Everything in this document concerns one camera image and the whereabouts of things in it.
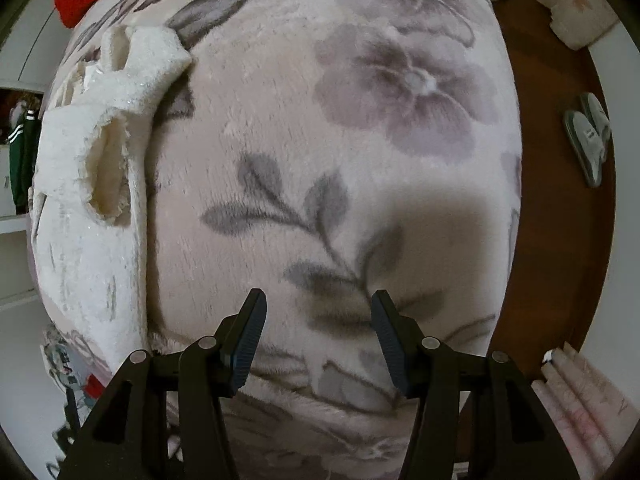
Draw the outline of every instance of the floral curtain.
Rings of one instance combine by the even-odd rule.
[[[606,0],[537,0],[551,9],[551,30],[572,50],[596,41],[618,22]]]
[[[568,343],[548,352],[545,381],[531,385],[574,459],[581,480],[608,469],[634,430],[640,413]]]

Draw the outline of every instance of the metal screw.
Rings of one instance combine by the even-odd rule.
[[[434,337],[425,337],[422,340],[422,346],[424,346],[427,350],[435,350],[440,346],[440,342]]]
[[[209,350],[209,348],[213,348],[217,344],[216,338],[212,335],[206,335],[198,341],[198,346],[203,350]]]
[[[499,350],[495,350],[491,354],[491,358],[497,363],[506,363],[509,361],[509,356],[504,352],[500,352]]]
[[[136,350],[129,356],[129,361],[137,365],[143,363],[146,359],[146,352],[144,350]]]

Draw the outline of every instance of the floral blanket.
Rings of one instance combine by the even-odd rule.
[[[225,404],[241,477],[396,478],[415,405],[370,295],[482,354],[510,273],[520,125],[491,4],[99,0],[54,89],[114,23],[166,24],[195,60],[146,153],[150,345],[184,348],[263,288],[252,373]]]

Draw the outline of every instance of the gray slipper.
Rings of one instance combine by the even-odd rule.
[[[611,124],[609,118],[598,101],[598,98],[591,92],[585,92],[580,94],[580,104],[582,105],[582,112],[587,117],[589,122],[595,126],[596,131],[602,143],[604,145],[604,152],[602,153],[602,160],[607,160],[607,146],[609,145],[609,139],[611,138]]]
[[[602,139],[587,117],[574,110],[564,113],[564,129],[578,156],[587,184],[598,187],[602,181]]]

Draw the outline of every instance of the wooden floor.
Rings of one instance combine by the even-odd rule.
[[[564,341],[580,348],[598,304],[613,232],[613,150],[602,185],[588,188],[561,121],[565,110],[580,110],[581,92],[604,104],[588,50],[561,43],[536,0],[494,9],[520,101],[523,158],[516,254],[492,349],[535,378],[545,351]]]

